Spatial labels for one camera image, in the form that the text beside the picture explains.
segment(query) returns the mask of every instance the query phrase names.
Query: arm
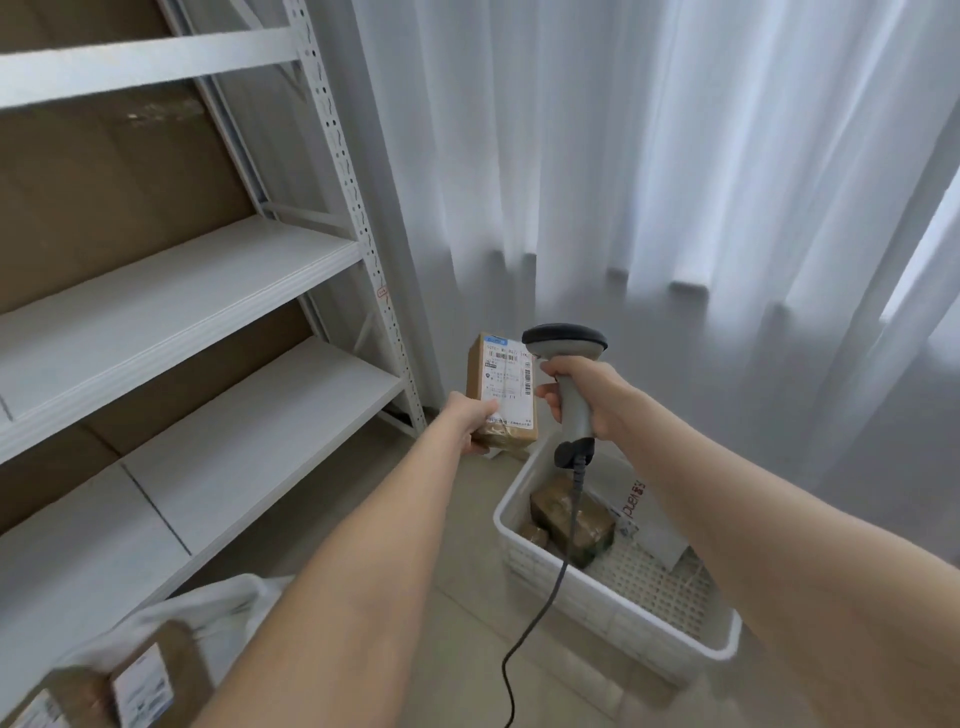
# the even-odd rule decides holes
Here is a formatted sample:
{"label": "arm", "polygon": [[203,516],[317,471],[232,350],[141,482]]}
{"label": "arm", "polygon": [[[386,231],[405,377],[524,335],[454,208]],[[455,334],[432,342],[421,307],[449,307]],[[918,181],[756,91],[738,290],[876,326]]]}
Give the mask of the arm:
{"label": "arm", "polygon": [[[717,445],[606,364],[557,357],[760,639],[831,726],[953,725],[960,571]],[[559,417],[554,385],[538,391]]]}
{"label": "arm", "polygon": [[458,393],[313,555],[196,728],[393,725],[461,451],[494,401]]}

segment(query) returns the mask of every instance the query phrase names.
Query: storage rack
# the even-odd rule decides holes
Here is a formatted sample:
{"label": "storage rack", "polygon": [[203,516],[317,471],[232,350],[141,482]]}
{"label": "storage rack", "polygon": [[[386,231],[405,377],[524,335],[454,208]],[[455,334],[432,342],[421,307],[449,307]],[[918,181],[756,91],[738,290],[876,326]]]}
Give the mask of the storage rack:
{"label": "storage rack", "polygon": [[[0,536],[0,715],[66,649],[163,599],[373,416],[420,398],[302,0],[289,24],[0,56],[0,109],[195,79],[258,214],[0,316],[0,462],[269,311],[298,299],[314,336]],[[348,218],[269,199],[215,75],[292,63],[308,87]],[[287,74],[291,66],[279,66]],[[337,236],[279,221],[320,223]],[[311,291],[369,286],[391,371],[327,341]]]}

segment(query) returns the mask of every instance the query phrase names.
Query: white plastic basket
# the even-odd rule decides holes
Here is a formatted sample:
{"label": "white plastic basket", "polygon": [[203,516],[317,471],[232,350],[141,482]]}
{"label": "white plastic basket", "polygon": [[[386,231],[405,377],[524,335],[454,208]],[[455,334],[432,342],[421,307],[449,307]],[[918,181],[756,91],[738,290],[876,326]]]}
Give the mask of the white plastic basket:
{"label": "white plastic basket", "polygon": [[[543,598],[561,560],[515,531],[530,521],[530,494],[558,472],[558,442],[554,436],[539,443],[493,512],[504,560]],[[635,479],[627,462],[598,452],[587,468],[586,490],[592,479],[609,477]],[[740,616],[690,551],[668,572],[638,546],[614,539],[586,573],[567,569],[554,606],[676,685],[732,658],[740,642]]]}

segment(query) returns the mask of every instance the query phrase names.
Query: hand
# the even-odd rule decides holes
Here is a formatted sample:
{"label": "hand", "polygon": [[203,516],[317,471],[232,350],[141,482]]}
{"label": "hand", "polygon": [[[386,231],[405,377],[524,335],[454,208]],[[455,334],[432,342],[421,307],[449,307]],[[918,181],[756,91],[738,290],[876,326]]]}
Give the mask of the hand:
{"label": "hand", "polygon": [[450,392],[450,396],[446,398],[444,411],[440,413],[437,422],[446,422],[448,426],[454,428],[461,438],[464,454],[483,455],[489,452],[490,448],[473,442],[470,434],[486,422],[498,407],[496,400],[472,400],[459,392]]}
{"label": "hand", "polygon": [[[550,376],[569,375],[593,410],[593,432],[601,440],[613,438],[620,425],[619,409],[639,390],[606,362],[592,361],[582,356],[554,356],[540,368]],[[556,382],[541,384],[536,395],[550,405],[553,419],[561,422],[560,388]]]}

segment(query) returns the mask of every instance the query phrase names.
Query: sheer curtain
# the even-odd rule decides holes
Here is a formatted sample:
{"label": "sheer curtain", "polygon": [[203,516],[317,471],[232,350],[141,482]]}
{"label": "sheer curtain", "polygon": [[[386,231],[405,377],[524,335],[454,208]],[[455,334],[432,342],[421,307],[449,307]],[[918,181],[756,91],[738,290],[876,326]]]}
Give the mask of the sheer curtain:
{"label": "sheer curtain", "polygon": [[712,437],[960,554],[960,4],[353,7],[445,389],[480,329],[592,325]]}

